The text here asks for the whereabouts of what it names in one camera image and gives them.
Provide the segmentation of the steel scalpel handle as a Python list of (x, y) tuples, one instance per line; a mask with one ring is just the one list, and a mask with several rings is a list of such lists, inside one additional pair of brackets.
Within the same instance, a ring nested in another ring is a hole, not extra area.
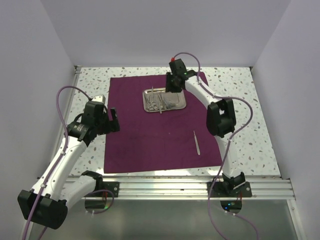
[(194, 142), (195, 142), (197, 155), (200, 156), (201, 155), (201, 151), (200, 151), (200, 147), (199, 147), (199, 143), (198, 143), (198, 139), (197, 139), (195, 131), (193, 131), (193, 136), (194, 136)]

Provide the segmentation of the steel forceps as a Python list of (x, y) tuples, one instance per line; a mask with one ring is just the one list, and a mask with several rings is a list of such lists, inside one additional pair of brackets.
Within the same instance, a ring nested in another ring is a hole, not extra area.
[(157, 94), (158, 97), (158, 108), (159, 108), (159, 113), (162, 114), (163, 111), (163, 103), (162, 103), (162, 98), (161, 98), (161, 94), (158, 93)]

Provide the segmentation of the steel ring-handled scissors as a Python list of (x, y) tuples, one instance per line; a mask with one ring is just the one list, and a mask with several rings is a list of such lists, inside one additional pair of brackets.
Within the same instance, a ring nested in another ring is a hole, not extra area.
[(154, 88), (153, 87), (151, 87), (151, 92), (150, 92), (150, 95), (147, 99), (147, 107), (148, 107), (149, 111), (153, 111), (157, 107), (157, 104), (154, 101)]

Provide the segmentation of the purple surgical cloth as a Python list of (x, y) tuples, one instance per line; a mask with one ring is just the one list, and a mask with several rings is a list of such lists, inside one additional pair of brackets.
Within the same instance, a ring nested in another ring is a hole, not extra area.
[[(148, 113), (142, 92), (163, 88), (164, 75), (118, 77), (110, 80), (108, 106), (116, 108), (120, 131), (105, 140), (106, 174), (217, 167), (218, 143), (206, 126), (207, 111), (191, 93), (186, 107)], [(194, 133), (200, 149), (197, 154)]]

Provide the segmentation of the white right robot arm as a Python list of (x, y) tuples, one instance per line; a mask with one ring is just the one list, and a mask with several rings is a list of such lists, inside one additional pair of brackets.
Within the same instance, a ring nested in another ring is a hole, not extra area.
[(216, 183), (213, 188), (223, 191), (227, 196), (235, 196), (245, 184), (246, 179), (238, 167), (235, 146), (229, 141), (237, 123), (233, 100), (215, 96), (212, 89), (200, 79), (198, 72), (187, 70), (182, 59), (172, 58), (169, 67), (165, 91), (179, 93), (186, 90), (206, 108), (206, 128), (215, 137), (222, 159), (222, 181)]

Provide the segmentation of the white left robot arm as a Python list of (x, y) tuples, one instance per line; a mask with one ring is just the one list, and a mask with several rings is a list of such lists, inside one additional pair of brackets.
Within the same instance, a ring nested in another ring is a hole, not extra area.
[(47, 170), (30, 190), (22, 190), (17, 197), (25, 220), (54, 230), (63, 224), (75, 203), (106, 191), (102, 175), (89, 170), (71, 186), (64, 185), (77, 160), (97, 136), (120, 130), (117, 110), (107, 109), (102, 102), (88, 101), (84, 112), (66, 130), (67, 136)]

